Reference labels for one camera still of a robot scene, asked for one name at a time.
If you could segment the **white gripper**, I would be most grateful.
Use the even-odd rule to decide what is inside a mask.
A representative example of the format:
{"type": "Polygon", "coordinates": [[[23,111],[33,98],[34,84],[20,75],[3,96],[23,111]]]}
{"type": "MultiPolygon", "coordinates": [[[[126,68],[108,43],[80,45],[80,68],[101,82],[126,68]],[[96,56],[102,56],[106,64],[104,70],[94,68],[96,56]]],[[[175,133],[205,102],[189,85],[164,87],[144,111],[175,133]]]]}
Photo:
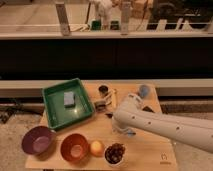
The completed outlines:
{"type": "Polygon", "coordinates": [[[118,133],[123,134],[124,132],[126,132],[127,130],[132,130],[127,126],[122,125],[121,123],[117,122],[116,120],[112,121],[112,127],[115,131],[117,131],[118,133]]]}

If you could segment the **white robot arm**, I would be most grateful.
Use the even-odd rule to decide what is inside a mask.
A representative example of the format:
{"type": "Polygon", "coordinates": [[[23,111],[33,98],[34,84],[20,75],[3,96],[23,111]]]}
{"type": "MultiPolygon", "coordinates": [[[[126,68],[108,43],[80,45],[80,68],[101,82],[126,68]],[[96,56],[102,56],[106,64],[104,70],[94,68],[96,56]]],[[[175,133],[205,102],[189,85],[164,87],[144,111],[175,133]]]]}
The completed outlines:
{"type": "Polygon", "coordinates": [[[213,121],[147,112],[143,100],[128,94],[113,113],[115,130],[126,134],[132,128],[148,131],[213,153],[213,121]]]}

